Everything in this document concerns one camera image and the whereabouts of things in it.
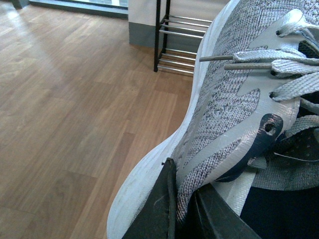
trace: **black plastic object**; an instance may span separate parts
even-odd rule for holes
[[[176,166],[168,158],[140,213],[123,239],[174,239],[176,220]]]
[[[211,184],[192,196],[178,239],[261,239],[226,204]]]

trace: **navy blue patch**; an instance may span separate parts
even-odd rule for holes
[[[231,182],[238,178],[247,168],[249,159],[261,155],[276,140],[283,129],[283,119],[274,114],[266,114],[260,120],[255,141],[246,155],[230,170],[216,179],[216,182]]]

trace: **baseboard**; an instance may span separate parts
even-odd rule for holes
[[[57,1],[57,0],[30,0],[30,4],[54,9],[82,12],[115,18],[128,19],[129,11],[117,7],[95,6],[85,3]]]

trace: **knit fabric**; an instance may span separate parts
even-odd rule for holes
[[[240,140],[233,142],[229,146],[220,150],[207,158],[204,162],[195,167],[185,178],[183,184],[180,187],[180,191],[177,196],[177,207],[187,208],[187,204],[193,193],[194,188],[199,188],[208,174],[217,167],[217,165],[225,159],[240,143]],[[177,211],[177,217],[181,220],[186,217],[186,210]]]
[[[295,8],[299,8],[298,0],[242,0],[227,19],[213,55],[231,55],[247,50],[262,31]],[[177,177],[179,170],[205,146],[245,120],[257,107],[259,90],[237,96],[250,71],[224,71],[223,66],[226,63],[230,61],[210,62],[208,66],[190,125],[172,154],[177,165]],[[222,157],[211,155],[177,185],[177,219],[180,223],[187,213],[191,194],[201,186],[212,169],[212,166],[207,165],[215,167],[220,164],[232,151],[230,148],[223,150]]]

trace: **wall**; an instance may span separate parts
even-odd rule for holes
[[[213,20],[228,2],[229,0],[171,0],[170,14]],[[162,0],[161,18],[164,16],[164,9],[165,0]],[[154,46],[155,17],[156,0],[129,0],[131,44]],[[171,46],[168,47],[175,49],[194,51],[199,44],[197,39],[169,37],[168,44],[171,43]],[[185,46],[190,46],[191,49],[185,49]]]

